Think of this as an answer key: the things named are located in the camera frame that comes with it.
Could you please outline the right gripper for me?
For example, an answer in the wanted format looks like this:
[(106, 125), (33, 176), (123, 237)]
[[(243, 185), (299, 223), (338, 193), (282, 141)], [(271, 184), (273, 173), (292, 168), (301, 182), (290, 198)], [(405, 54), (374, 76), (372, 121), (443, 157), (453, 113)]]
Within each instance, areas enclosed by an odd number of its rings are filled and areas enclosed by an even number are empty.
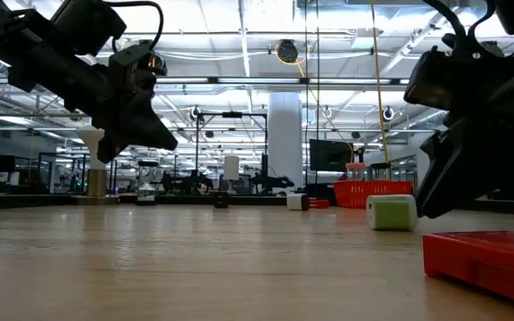
[(447, 129), (420, 146), (429, 158), (416, 193), (420, 218), (514, 187), (514, 52), (476, 58), (432, 48), (414, 68), (404, 100), (448, 112)]

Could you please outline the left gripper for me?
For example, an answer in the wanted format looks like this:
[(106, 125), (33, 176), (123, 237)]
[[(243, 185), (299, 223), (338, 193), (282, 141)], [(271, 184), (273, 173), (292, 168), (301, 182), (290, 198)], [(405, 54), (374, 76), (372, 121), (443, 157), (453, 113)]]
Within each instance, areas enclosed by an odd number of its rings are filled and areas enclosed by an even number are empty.
[(96, 157), (112, 161), (129, 144), (173, 151), (178, 146), (174, 135), (152, 109), (154, 74), (140, 67), (150, 51), (140, 45), (112, 55), (106, 70), (111, 95), (93, 125), (104, 131)]

